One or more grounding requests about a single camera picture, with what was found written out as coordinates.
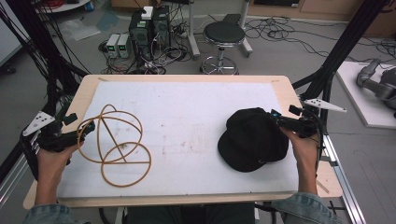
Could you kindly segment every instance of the black cap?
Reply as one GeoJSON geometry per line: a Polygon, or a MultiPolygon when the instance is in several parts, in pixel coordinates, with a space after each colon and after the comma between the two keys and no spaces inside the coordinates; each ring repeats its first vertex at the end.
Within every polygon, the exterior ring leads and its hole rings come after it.
{"type": "Polygon", "coordinates": [[[226,126],[219,153],[237,171],[255,171],[268,161],[283,160],[288,153],[289,138],[262,108],[238,110],[226,126]]]}

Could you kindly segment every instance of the hand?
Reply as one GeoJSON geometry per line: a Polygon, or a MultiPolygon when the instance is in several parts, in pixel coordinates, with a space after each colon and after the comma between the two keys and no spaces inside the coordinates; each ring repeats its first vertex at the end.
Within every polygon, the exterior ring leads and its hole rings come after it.
{"type": "Polygon", "coordinates": [[[309,138],[300,138],[297,133],[280,128],[280,130],[290,139],[293,144],[294,157],[297,165],[304,164],[315,167],[318,156],[318,136],[312,135],[309,138]]]}
{"type": "Polygon", "coordinates": [[[72,158],[77,145],[66,147],[61,152],[47,151],[40,148],[37,153],[38,182],[35,204],[56,203],[56,189],[61,182],[62,172],[67,160],[72,158]]]}
{"type": "Polygon", "coordinates": [[[318,136],[315,134],[310,138],[300,138],[297,133],[280,128],[293,144],[294,157],[297,160],[299,174],[299,192],[318,194],[317,189],[317,155],[318,136]]]}

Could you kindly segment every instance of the power supply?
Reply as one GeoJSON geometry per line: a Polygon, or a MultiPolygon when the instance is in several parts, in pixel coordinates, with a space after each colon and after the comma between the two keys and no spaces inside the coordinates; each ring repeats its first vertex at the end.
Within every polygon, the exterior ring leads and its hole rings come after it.
{"type": "Polygon", "coordinates": [[[119,48],[117,48],[117,43],[119,42],[120,35],[111,35],[111,37],[107,40],[106,48],[108,52],[108,57],[110,58],[118,58],[119,57],[119,48]]]}
{"type": "Polygon", "coordinates": [[[119,43],[117,45],[119,47],[120,57],[129,58],[132,51],[132,44],[129,35],[126,34],[120,35],[119,43]]]}

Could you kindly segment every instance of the stool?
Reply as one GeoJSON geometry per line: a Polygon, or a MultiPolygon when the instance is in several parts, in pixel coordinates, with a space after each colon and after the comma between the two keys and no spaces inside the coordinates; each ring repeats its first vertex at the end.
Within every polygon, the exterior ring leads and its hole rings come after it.
{"type": "Polygon", "coordinates": [[[224,57],[224,49],[237,47],[244,42],[245,32],[236,24],[216,21],[204,29],[204,39],[219,47],[218,56],[210,56],[201,63],[200,71],[205,74],[239,75],[236,63],[224,57]]]}

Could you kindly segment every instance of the round stool seat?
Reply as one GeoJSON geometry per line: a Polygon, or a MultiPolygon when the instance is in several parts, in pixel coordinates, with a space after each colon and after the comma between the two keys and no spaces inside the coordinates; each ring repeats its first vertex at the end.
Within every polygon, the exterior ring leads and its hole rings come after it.
{"type": "Polygon", "coordinates": [[[216,21],[205,27],[204,38],[218,46],[234,47],[242,44],[245,32],[238,25],[227,21],[216,21]]]}

